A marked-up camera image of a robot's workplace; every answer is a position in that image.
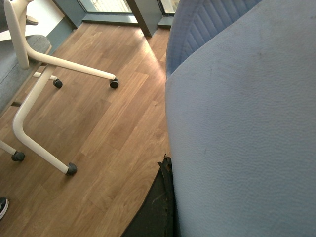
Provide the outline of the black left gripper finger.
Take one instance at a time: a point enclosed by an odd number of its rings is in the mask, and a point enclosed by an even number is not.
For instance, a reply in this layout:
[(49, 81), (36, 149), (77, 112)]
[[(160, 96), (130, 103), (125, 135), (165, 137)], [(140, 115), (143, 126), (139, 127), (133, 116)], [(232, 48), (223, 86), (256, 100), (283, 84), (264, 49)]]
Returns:
[(123, 237), (172, 237), (174, 227), (174, 187), (172, 161), (164, 156), (159, 170)]

